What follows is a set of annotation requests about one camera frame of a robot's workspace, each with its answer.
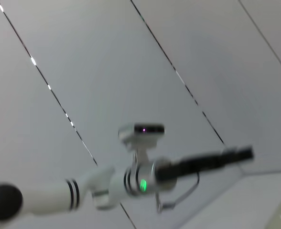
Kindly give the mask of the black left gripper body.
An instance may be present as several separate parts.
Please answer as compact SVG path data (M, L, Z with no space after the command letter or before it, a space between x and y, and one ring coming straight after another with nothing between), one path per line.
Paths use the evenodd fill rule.
M224 167L227 162L229 162L229 153L185 157L180 161L159 166L155 170L155 177L158 181L168 181L202 171L219 169Z

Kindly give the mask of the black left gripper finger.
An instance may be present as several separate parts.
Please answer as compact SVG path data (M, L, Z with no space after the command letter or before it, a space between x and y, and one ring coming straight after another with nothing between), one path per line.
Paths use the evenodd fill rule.
M223 160L226 164L244 163L253 159L253 146L232 147L223 151Z

